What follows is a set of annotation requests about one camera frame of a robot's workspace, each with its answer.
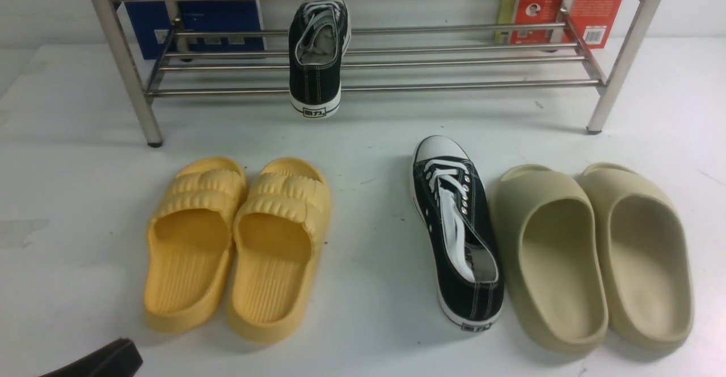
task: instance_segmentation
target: white rubber toe cap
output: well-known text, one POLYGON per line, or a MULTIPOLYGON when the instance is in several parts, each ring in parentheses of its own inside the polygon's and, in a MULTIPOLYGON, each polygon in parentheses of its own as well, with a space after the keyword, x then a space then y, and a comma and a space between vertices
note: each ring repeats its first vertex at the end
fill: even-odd
POLYGON ((416 153, 416 162, 420 160, 428 160, 430 158, 438 158, 441 156, 453 156, 457 158, 469 159, 459 145, 448 137, 430 136, 424 139, 418 145, 416 153))

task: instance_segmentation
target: shoelace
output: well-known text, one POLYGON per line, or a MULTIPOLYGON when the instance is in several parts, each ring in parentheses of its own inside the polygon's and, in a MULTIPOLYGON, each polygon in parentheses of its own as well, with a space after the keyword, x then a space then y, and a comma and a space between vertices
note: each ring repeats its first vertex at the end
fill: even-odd
POLYGON ((307 3, 303 8, 303 17, 308 23, 308 26, 311 23, 315 23, 314 20, 316 16, 319 15, 319 12, 316 13, 316 10, 323 8, 332 10, 332 13, 335 16, 335 20, 340 20, 341 10, 338 2, 335 2, 335 0, 319 0, 317 2, 307 3))
POLYGON ((438 198, 441 206, 441 221, 444 227, 446 252, 449 254, 459 274, 467 281, 475 282, 474 271, 472 271, 466 261, 464 219, 461 217, 461 213, 466 214, 466 209, 462 204, 461 213, 459 212, 452 191, 439 185, 438 193, 436 193, 436 182, 441 180, 446 181, 446 183, 449 183, 461 194, 465 203, 469 198, 469 186, 462 185, 454 177, 459 175, 459 171, 463 171, 466 175, 465 177, 469 177, 469 170, 462 163, 434 159, 426 163, 423 171, 427 172, 426 179, 428 180, 428 186, 431 189, 431 193, 434 194, 434 198, 438 198), (432 173, 429 171, 432 166, 447 166, 452 168, 446 168, 445 170, 443 168, 434 168, 432 173))

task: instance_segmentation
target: book cover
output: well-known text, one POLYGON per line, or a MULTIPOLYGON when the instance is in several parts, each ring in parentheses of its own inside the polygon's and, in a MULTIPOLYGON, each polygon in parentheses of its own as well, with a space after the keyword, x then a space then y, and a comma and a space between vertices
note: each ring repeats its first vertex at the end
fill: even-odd
MULTIPOLYGON (((169 18, 164 2, 125 3, 134 27, 138 46, 145 60, 156 59, 161 53, 169 29, 169 18)), ((255 1, 234 2, 179 2, 184 26, 189 31, 259 31, 262 17, 255 1)), ((190 39, 192 52, 263 51, 260 37, 229 37, 190 39)))
MULTIPOLYGON (((514 18, 515 24, 552 23, 557 21, 563 0, 519 0, 514 18)), ((515 31, 511 44, 541 44, 550 42, 550 30, 515 31)))
MULTIPOLYGON (((604 48, 623 0, 573 0, 570 16, 590 49, 604 48)), ((564 41, 570 41, 565 35, 564 41)))

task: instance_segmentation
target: white wall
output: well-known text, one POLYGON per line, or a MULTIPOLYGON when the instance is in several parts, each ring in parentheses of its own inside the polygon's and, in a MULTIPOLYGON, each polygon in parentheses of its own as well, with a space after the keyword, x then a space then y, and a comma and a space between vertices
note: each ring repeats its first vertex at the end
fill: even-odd
MULTIPOLYGON (((720 2, 664 0, 651 36, 726 36, 726 15, 712 9, 720 2)), ((287 28, 296 5, 263 2, 267 28, 287 28)), ((348 5, 357 26, 412 26, 493 23, 499 0, 349 0, 348 5)), ((616 36, 625 34, 633 12, 635 0, 626 0, 616 36)), ((101 41, 89 0, 0 0, 0 47, 101 41)))

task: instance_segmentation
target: shoe rack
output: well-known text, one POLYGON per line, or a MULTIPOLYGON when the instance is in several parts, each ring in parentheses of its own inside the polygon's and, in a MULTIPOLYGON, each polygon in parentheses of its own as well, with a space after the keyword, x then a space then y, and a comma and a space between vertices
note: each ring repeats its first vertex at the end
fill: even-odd
MULTIPOLYGON (((93 2, 99 22, 106 35, 109 47, 119 72, 129 93, 130 101, 140 122, 143 134, 148 145, 159 147, 163 143, 163 137, 151 105, 155 98, 178 98, 178 96, 259 96, 259 95, 287 95, 287 87, 279 88, 185 88, 185 90, 165 90, 161 88, 166 73, 207 73, 215 71, 269 71, 279 70, 286 72, 288 64, 280 62, 276 64, 245 63, 245 59, 260 59, 279 57, 287 58, 286 51, 268 50, 265 52, 190 52, 187 41, 191 38, 213 38, 213 37, 276 37, 285 38, 287 30, 264 30, 248 33, 203 33, 187 31, 184 29, 179 16, 177 2, 192 0, 91 0, 93 2), (134 58, 130 53, 129 42, 125 38, 124 29, 119 22, 116 10, 121 3, 125 2, 166 2, 169 13, 170 28, 166 38, 163 51, 154 64, 146 82, 138 74, 134 58), (239 60, 238 65, 182 63, 174 64, 171 60, 239 60)), ((639 7, 633 17, 625 41, 617 56, 617 61, 610 72, 606 75, 592 56, 588 46, 579 38, 571 18, 568 15, 568 3, 573 0, 565 0, 560 10, 558 21, 555 23, 542 23, 530 25, 497 25, 497 24, 475 24, 469 26, 438 26, 438 27, 406 27, 406 28, 358 28, 353 27, 353 34, 416 34, 416 33, 457 33, 462 31, 511 31, 522 30, 560 30, 562 33, 571 36, 574 42, 551 42, 549 44, 521 44, 521 45, 497 45, 481 44, 467 46, 436 46, 436 47, 410 47, 390 49, 351 49, 347 58, 354 55, 386 56, 391 54, 446 54, 462 52, 510 52, 520 54, 527 50, 532 52, 548 51, 554 52, 547 56, 537 55, 532 57, 496 57, 484 59, 437 59, 437 60, 415 60, 415 61, 372 61, 353 62, 343 60, 343 69, 418 69, 418 67, 460 67, 472 65, 531 65, 531 64, 555 64, 561 62, 581 62, 588 78, 584 79, 552 79, 542 81, 511 82, 479 82, 479 83, 427 83, 408 85, 349 85, 343 86, 344 92, 423 92, 423 91, 460 91, 460 90, 523 90, 524 88, 595 88, 600 94, 592 118, 589 121, 586 131, 589 134, 599 134, 612 111, 617 96, 627 78, 630 67, 635 60, 640 44, 643 42, 645 33, 651 25, 653 16, 656 13, 661 0, 638 0, 639 7), (558 54, 557 50, 574 51, 574 55, 558 54)))

